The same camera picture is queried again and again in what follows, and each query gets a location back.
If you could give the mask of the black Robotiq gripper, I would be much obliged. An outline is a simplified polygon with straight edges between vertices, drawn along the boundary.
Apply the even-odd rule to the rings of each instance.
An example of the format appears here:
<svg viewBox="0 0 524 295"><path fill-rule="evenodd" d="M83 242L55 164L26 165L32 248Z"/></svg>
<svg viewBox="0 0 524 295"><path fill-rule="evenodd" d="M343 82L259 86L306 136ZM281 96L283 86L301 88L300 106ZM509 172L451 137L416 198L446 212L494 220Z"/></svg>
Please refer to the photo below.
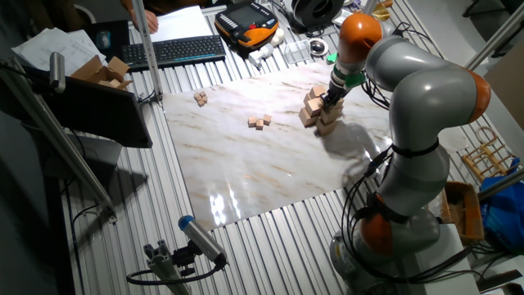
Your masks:
<svg viewBox="0 0 524 295"><path fill-rule="evenodd" d="M343 108L344 99L343 97L347 94L344 84L338 84L331 80L329 82L328 90L326 94L321 96L323 103L323 109L325 111L330 111L333 109ZM334 106L332 106L332 101L337 101Z"/></svg>

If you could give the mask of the person's right hand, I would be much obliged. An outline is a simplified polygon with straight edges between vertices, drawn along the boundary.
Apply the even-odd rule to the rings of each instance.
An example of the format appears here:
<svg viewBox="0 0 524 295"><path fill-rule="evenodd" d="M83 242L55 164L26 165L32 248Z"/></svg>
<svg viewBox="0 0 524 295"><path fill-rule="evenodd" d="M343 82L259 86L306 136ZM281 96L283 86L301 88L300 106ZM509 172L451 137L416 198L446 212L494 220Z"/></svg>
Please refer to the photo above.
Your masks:
<svg viewBox="0 0 524 295"><path fill-rule="evenodd" d="M136 28L138 28L138 21L134 9L129 10L129 14L132 18L132 22ZM159 21L156 15L148 10L145 10L145 16L147 20L147 28L151 34L155 34L159 29Z"/></svg>

